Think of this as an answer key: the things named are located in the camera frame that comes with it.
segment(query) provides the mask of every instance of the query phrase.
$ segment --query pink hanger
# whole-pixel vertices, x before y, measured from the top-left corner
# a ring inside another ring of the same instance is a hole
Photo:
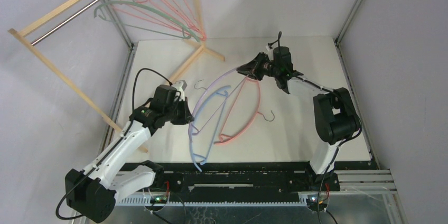
[[[255,109],[254,114],[252,115],[252,117],[251,117],[250,120],[248,121],[248,123],[244,126],[244,128],[241,129],[239,132],[235,133],[234,136],[229,136],[229,135],[227,135],[227,134],[222,133],[222,131],[224,130],[224,127],[226,126],[226,123],[227,123],[227,120],[228,120],[228,118],[229,118],[229,116],[230,116],[230,113],[232,113],[232,110],[233,110],[233,108],[234,108],[234,106],[235,106],[235,103],[236,103],[238,97],[239,97],[239,94],[241,93],[241,90],[242,90],[242,88],[244,87],[244,84],[245,84],[247,81],[249,81],[249,82],[254,82],[254,83],[257,85],[257,90],[258,90],[257,93],[258,93],[258,95],[257,95],[256,109]],[[268,121],[268,122],[272,122],[272,121],[274,121],[274,119],[275,119],[275,115],[274,115],[274,113],[272,112],[272,110],[270,111],[270,112],[272,113],[272,115],[274,116],[274,118],[273,118],[272,120],[267,120],[266,117],[265,117],[265,115],[263,115],[263,113],[261,113],[261,112],[259,111],[259,109],[260,109],[260,101],[261,101],[261,88],[260,88],[260,83],[259,83],[259,81],[257,81],[257,80],[252,80],[252,79],[249,79],[249,78],[245,77],[244,80],[243,80],[243,83],[242,83],[242,85],[241,85],[241,87],[240,87],[240,89],[239,89],[239,91],[238,91],[238,93],[237,93],[237,97],[236,97],[235,100],[233,101],[232,106],[230,107],[229,113],[227,113],[226,119],[224,120],[224,124],[223,124],[222,127],[221,127],[221,131],[220,131],[219,136],[218,136],[219,141],[214,142],[214,144],[222,145],[222,144],[228,143],[229,141],[231,141],[231,140],[233,140],[233,139],[236,139],[237,137],[241,136],[241,135],[242,135],[242,134],[243,134],[243,133],[244,133],[244,132],[251,126],[251,125],[252,125],[252,123],[254,122],[255,117],[256,117],[257,115],[262,115],[262,116],[264,117],[264,119],[265,119],[266,121]]]
[[[155,9],[169,15],[170,17],[178,20],[179,22],[182,22],[189,29],[197,32],[199,34],[199,38],[201,41],[205,41],[207,39],[205,31],[199,29],[199,23],[198,23],[197,19],[195,18],[195,14],[193,13],[193,10],[188,5],[186,0],[182,0],[182,3],[184,4],[184,6],[187,7],[192,18],[190,18],[188,16],[188,14],[185,13],[185,11],[182,9],[181,5],[178,2],[176,2],[175,0],[157,0],[157,1],[155,1],[155,0],[132,0],[132,1],[135,3],[153,7]],[[165,7],[159,6],[157,4],[157,2],[159,2],[159,4],[161,2]],[[179,28],[177,25],[173,24],[172,22],[167,21],[166,19],[164,19],[162,17],[158,17],[157,15],[151,14],[150,12],[147,12],[141,8],[138,8],[138,7],[135,7],[132,5],[124,5],[124,7],[128,8],[128,9],[125,10],[122,8],[118,8],[116,6],[114,6],[113,8],[119,12],[133,16],[140,20],[150,22],[152,24],[156,24],[156,25],[165,27],[167,29],[180,32],[180,33],[183,32],[183,30],[181,28]]]

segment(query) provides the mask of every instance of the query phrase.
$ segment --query black cable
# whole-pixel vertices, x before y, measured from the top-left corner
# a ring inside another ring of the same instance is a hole
[[[152,97],[149,97],[148,100],[146,100],[146,102],[144,104],[142,104],[142,106],[146,106],[147,104],[149,104],[151,101],[153,100]]]
[[[151,72],[157,74],[158,76],[162,77],[164,80],[168,81],[168,83],[170,84],[170,86],[173,85],[173,83],[172,83],[167,77],[163,76],[161,73],[157,72],[156,70],[153,70],[153,69],[150,69],[150,68],[141,68],[141,69],[137,72],[137,74],[135,75],[134,86],[132,87],[132,112],[134,112],[134,110],[135,110],[135,101],[134,101],[134,97],[135,97],[135,87],[137,86],[137,79],[138,79],[138,76],[140,75],[140,73],[141,73],[142,71],[145,71],[145,70],[146,70],[146,71],[151,71]]]
[[[96,165],[100,165],[106,158],[107,158],[107,156],[117,147],[117,145],[123,140],[123,138],[127,135],[127,133],[129,132],[129,130],[130,130],[130,128],[131,128],[131,126],[132,126],[132,124],[133,124],[133,120],[131,120],[131,122],[130,122],[130,124],[129,124],[129,126],[127,127],[127,129],[126,129],[126,131],[125,131],[125,133],[123,134],[123,137],[121,137],[118,141],[117,141],[117,143],[115,143],[115,145],[113,145],[110,149],[109,149],[109,151],[107,151],[107,153],[97,162],[97,164]],[[80,183],[82,183],[93,171],[95,170],[95,168],[92,168],[87,174],[85,174],[84,175],[84,177],[82,177],[81,178],[81,180],[79,180],[63,197],[62,197],[62,199],[59,201],[59,203],[58,203],[58,205],[56,206],[56,211],[55,211],[55,214],[56,214],[56,217],[58,217],[58,219],[60,219],[60,220],[75,220],[75,219],[78,219],[78,218],[81,218],[81,217],[83,217],[84,215],[83,214],[80,214],[80,215],[77,215],[77,216],[73,216],[73,217],[64,217],[64,216],[61,216],[60,214],[59,214],[59,209],[61,208],[61,205],[62,205],[62,203],[64,202],[64,200],[68,197],[68,195],[76,188],[76,187],[78,187],[79,186],[79,184]]]
[[[328,212],[328,210],[327,210],[326,212],[327,212],[328,215],[334,220],[334,223],[335,223],[335,224],[338,224],[338,222],[336,221],[336,219],[334,218],[334,216],[333,216],[330,212]]]
[[[183,224],[186,223],[186,207],[185,207],[185,203],[183,202],[182,198],[181,198],[178,194],[176,194],[176,193],[174,193],[174,192],[172,192],[172,191],[169,191],[169,190],[167,190],[167,189],[164,189],[164,188],[149,187],[148,190],[149,190],[149,189],[158,189],[158,190],[166,191],[166,192],[169,192],[169,193],[175,195],[177,198],[179,198],[179,200],[181,201],[182,206],[183,206],[183,213],[184,213]]]
[[[320,204],[319,204],[319,203],[320,203],[320,201],[319,201],[319,197],[320,197],[320,195],[321,195],[323,181],[325,180],[325,175],[326,175],[326,173],[328,172],[328,169],[331,167],[331,165],[332,165],[332,164],[334,163],[334,161],[336,160],[336,156],[338,155],[338,152],[339,152],[339,147],[341,147],[345,142],[347,142],[347,140],[342,141],[341,143],[339,143],[338,147],[336,148],[336,151],[334,151],[334,155],[333,155],[333,158],[331,159],[330,164],[328,164],[328,166],[327,166],[326,169],[325,169],[325,172],[323,172],[323,175],[322,175],[322,182],[321,182],[321,185],[319,186],[319,191],[318,191],[318,201],[317,201],[317,203],[318,203],[318,219],[319,219],[319,223],[320,223],[320,224],[322,224],[322,222],[321,222],[320,211],[319,211],[319,205],[320,205]]]
[[[158,215],[157,213],[155,213],[154,211],[151,212],[151,214],[154,215],[154,216],[156,216],[157,218],[159,218],[159,219],[165,221],[165,223],[167,223],[167,224],[173,224],[173,223],[169,222],[167,219],[165,219],[165,218],[163,218],[162,216],[160,216],[160,215]]]
[[[155,74],[157,74],[157,75],[159,75],[160,77],[162,77],[163,79],[165,79],[169,84],[170,84],[170,86],[171,85],[173,85],[173,83],[171,83],[171,81],[168,79],[168,78],[166,78],[165,76],[163,76],[162,74],[160,74],[159,72],[157,72],[157,71],[155,71],[155,70],[153,70],[153,69],[150,69],[150,68],[141,68],[138,72],[137,72],[137,75],[135,76],[135,80],[134,80],[134,86],[133,86],[133,88],[132,88],[132,112],[134,112],[134,95],[135,95],[135,87],[136,87],[136,85],[137,85],[137,79],[138,79],[138,75],[142,72],[142,71],[144,71],[144,70],[148,70],[148,71],[151,71],[151,72],[153,72],[153,73],[155,73]],[[152,99],[150,98],[150,99],[148,99],[147,101],[146,101],[146,103],[145,104],[148,104],[150,101],[151,101]],[[134,120],[131,120],[130,121],[130,124],[129,124],[129,126],[127,127],[127,129],[126,129],[126,131],[125,131],[125,133],[123,134],[123,137],[121,137],[118,141],[117,141],[117,143],[115,143],[115,145],[113,145],[110,149],[109,149],[109,151],[107,151],[107,153],[96,163],[96,165],[100,165],[108,156],[109,156],[109,154],[111,154],[111,152],[117,147],[117,145],[118,144],[120,144],[120,142],[126,137],[126,135],[127,135],[127,133],[129,132],[129,130],[130,130],[130,128],[132,127],[132,124],[134,123]],[[64,202],[64,200],[68,197],[68,195],[77,187],[77,186],[79,186],[79,184],[80,183],[82,183],[93,171],[95,170],[95,168],[92,168],[86,175],[84,175],[84,177],[83,178],[81,178],[81,180],[79,180],[63,197],[62,197],[62,199],[59,201],[59,203],[58,203],[58,205],[56,206],[56,211],[55,211],[55,214],[56,214],[56,217],[58,217],[58,219],[61,219],[61,220],[74,220],[74,219],[78,219],[78,218],[81,218],[81,217],[83,217],[84,215],[83,214],[80,214],[80,215],[77,215],[77,216],[73,216],[73,217],[64,217],[64,216],[61,216],[60,214],[59,214],[59,209],[61,208],[61,205],[62,205],[62,203]]]

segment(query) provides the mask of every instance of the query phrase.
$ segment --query white wall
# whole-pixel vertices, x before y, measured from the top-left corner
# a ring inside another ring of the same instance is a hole
[[[54,210],[65,192],[65,174],[93,159],[106,127],[99,115],[7,33],[65,1],[0,0],[2,223],[61,223]],[[112,25],[94,20],[89,10],[36,47],[109,112],[127,54]],[[61,214],[71,214],[65,203]]]
[[[332,36],[335,38],[355,0],[201,0],[209,38],[276,36]],[[119,13],[123,21],[153,27]],[[127,28],[133,41],[169,39],[148,31]]]
[[[366,0],[342,44],[409,223],[446,223],[448,0]]]

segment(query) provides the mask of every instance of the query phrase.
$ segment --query clothing rack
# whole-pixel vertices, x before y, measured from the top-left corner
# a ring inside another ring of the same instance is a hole
[[[103,120],[112,127],[115,131],[120,132],[122,129],[112,120],[109,118],[108,115],[106,115],[99,107],[96,105],[82,90],[76,86],[67,76],[65,76],[62,71],[60,71],[49,59],[47,59],[42,52],[40,52],[35,46],[45,40],[48,36],[55,33],[57,30],[74,20],[76,17],[78,17],[80,14],[85,12],[87,9],[91,8],[95,4],[97,4],[101,0],[93,0],[89,3],[87,3],[84,7],[82,7],[80,10],[76,11],[72,15],[70,15],[68,18],[57,24],[55,27],[53,27],[51,30],[47,31],[40,37],[36,38],[32,42],[29,42],[26,39],[26,36],[31,34],[32,32],[36,31],[43,25],[45,25],[48,21],[52,20],[56,16],[60,15],[67,9],[74,6],[76,3],[80,2],[81,0],[68,0],[62,5],[58,6],[51,12],[47,13],[40,19],[36,20],[35,22],[31,23],[24,29],[17,31],[15,29],[10,29],[8,32],[14,36],[19,42],[21,42],[31,53],[33,53],[39,60],[41,60],[51,71],[53,71],[62,81],[64,81],[75,93],[77,93],[90,107],[92,107],[102,118]],[[194,9],[195,13],[197,15],[197,19],[199,22],[199,27],[201,30],[203,30],[203,23],[202,23],[202,14],[201,14],[201,7],[200,7],[200,0],[193,0],[194,3]],[[186,41],[187,44],[193,46],[196,48],[196,50],[190,55],[190,57],[179,66],[179,68],[172,74],[170,77],[170,81],[174,82],[178,80],[180,76],[182,76],[188,68],[200,57],[201,54],[208,53],[216,58],[218,58],[221,61],[225,61],[225,57],[221,54],[219,54],[216,51],[213,51],[206,47],[205,42],[196,43],[192,41]],[[147,152],[147,149],[140,146],[139,148],[143,152]]]

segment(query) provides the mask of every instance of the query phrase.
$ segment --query red wire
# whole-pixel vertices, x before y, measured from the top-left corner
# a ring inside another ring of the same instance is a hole
[[[169,193],[170,193],[170,182],[169,181],[165,181],[166,184],[166,196],[168,197]]]
[[[330,185],[328,183],[325,183],[326,187],[326,198],[330,197]]]

